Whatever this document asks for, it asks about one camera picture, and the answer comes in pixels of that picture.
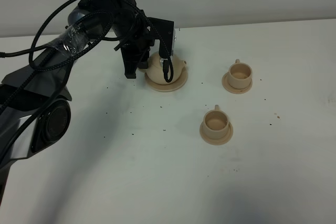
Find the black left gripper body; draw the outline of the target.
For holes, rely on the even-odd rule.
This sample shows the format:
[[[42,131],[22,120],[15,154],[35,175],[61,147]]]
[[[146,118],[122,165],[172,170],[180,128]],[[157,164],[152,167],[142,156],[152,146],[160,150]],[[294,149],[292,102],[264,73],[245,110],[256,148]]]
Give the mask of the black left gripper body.
[[[144,16],[143,10],[121,8],[113,12],[112,30],[116,35],[113,41],[119,41],[115,51],[131,46],[139,49],[154,46],[155,40],[150,36],[149,25]]]

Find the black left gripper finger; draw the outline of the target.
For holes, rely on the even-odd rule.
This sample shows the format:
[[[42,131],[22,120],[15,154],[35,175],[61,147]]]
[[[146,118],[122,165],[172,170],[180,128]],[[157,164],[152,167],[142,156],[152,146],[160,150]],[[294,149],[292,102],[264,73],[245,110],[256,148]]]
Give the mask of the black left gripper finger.
[[[121,54],[124,64],[124,75],[127,79],[136,78],[136,70],[139,63],[139,50],[135,47],[122,47]]]
[[[147,69],[148,68],[148,59],[150,55],[150,47],[148,47],[143,54],[141,55],[141,59],[138,63],[138,68],[139,69]]]

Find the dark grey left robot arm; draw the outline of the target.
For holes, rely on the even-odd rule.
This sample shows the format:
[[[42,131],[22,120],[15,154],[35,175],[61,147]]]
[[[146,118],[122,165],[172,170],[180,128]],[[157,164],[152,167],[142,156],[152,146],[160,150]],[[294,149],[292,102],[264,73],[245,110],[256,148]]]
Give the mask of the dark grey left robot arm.
[[[11,166],[59,141],[71,120],[72,97],[67,82],[75,62],[101,41],[117,41],[124,74],[136,77],[154,40],[144,13],[135,0],[72,0],[76,8],[68,16],[65,31],[38,46],[38,32],[29,49],[9,54],[28,56],[28,65],[1,81],[1,189]]]

